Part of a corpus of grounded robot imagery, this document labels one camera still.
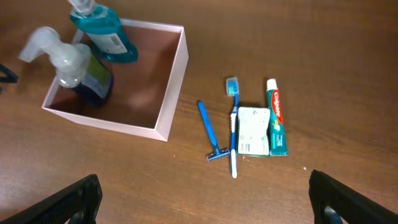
mouthwash bottle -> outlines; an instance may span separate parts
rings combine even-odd
[[[51,27],[38,28],[30,37],[19,58],[26,62],[47,53],[57,68],[59,84],[70,88],[87,103],[103,106],[113,87],[113,75],[97,60],[87,45],[64,44]]]
[[[70,20],[85,32],[111,62],[128,63],[138,58],[138,51],[122,29],[116,12],[95,0],[69,0],[73,6]]]

white box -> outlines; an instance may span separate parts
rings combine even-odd
[[[114,73],[113,93],[102,108],[81,102],[54,78],[42,108],[78,124],[167,141],[188,62],[182,26],[121,19],[139,52],[135,63],[104,64]],[[73,43],[90,45],[78,30]]]

black object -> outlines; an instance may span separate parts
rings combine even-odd
[[[3,72],[4,74],[6,74],[5,77],[0,77],[0,83],[17,83],[18,82],[18,76],[2,64],[0,64],[0,72]]]
[[[310,178],[310,200],[315,224],[398,223],[398,215],[323,172]]]
[[[100,182],[91,174],[0,224],[95,224],[101,199]]]

toothpaste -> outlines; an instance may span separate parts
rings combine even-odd
[[[267,81],[267,99],[271,111],[269,119],[269,132],[271,137],[270,155],[287,156],[289,153],[286,147],[284,121],[282,109],[280,108],[279,90],[274,78]]]

red label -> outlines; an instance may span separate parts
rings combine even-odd
[[[274,92],[272,93],[272,110],[274,111],[276,117],[278,118],[279,123],[283,125],[284,121],[282,119],[282,109],[280,108],[278,90],[274,90]]]

